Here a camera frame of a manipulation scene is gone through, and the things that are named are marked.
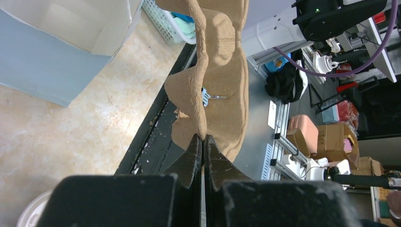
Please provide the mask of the white plastic cup lid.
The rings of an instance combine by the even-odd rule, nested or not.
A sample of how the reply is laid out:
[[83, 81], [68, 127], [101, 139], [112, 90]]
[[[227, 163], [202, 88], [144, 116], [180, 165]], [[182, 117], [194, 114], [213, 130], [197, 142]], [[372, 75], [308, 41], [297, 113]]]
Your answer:
[[42, 193], [36, 197], [29, 205], [24, 209], [20, 215], [17, 227], [35, 227], [38, 220], [40, 219], [44, 208], [52, 194], [52, 190]]

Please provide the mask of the single brown cup carrier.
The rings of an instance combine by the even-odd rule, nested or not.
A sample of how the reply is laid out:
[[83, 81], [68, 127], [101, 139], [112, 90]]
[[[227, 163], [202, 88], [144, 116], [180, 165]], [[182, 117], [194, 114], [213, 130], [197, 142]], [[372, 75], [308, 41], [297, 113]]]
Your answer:
[[234, 161], [243, 144], [249, 113], [246, 55], [241, 46], [247, 0], [158, 0], [167, 11], [194, 20], [196, 65], [167, 77], [165, 91], [178, 116], [172, 141], [187, 149], [193, 135], [212, 135]]

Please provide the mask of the blue and white paper bag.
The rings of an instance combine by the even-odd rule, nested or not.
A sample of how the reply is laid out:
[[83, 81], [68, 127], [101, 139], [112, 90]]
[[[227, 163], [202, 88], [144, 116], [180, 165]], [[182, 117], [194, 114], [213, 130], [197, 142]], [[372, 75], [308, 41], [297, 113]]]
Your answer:
[[140, 0], [3, 0], [0, 83], [68, 106], [122, 48]]

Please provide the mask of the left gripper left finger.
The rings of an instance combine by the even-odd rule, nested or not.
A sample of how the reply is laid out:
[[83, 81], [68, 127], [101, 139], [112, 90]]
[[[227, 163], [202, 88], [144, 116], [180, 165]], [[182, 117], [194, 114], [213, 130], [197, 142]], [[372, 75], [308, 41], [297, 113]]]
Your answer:
[[39, 227], [199, 227], [202, 140], [155, 175], [73, 175], [55, 187]]

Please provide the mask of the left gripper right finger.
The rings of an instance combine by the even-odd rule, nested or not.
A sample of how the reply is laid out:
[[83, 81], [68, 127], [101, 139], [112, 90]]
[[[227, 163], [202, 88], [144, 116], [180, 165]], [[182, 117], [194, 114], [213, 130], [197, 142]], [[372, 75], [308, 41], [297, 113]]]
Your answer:
[[346, 193], [328, 181], [256, 181], [218, 149], [203, 148], [206, 225], [209, 227], [359, 227]]

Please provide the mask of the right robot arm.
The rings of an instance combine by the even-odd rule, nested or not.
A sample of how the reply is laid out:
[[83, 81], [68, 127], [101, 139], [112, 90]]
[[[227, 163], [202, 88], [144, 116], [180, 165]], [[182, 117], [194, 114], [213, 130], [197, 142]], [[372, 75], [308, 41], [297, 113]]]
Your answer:
[[385, 0], [251, 0], [242, 48], [249, 57], [284, 44], [325, 41], [386, 5]]

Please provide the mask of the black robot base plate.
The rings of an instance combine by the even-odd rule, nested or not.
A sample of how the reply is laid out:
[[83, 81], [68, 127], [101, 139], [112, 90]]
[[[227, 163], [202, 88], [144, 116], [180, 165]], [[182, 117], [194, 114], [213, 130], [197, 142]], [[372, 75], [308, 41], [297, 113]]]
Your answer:
[[177, 117], [175, 109], [162, 86], [115, 175], [157, 174], [169, 151], [182, 151], [172, 145], [172, 124]]

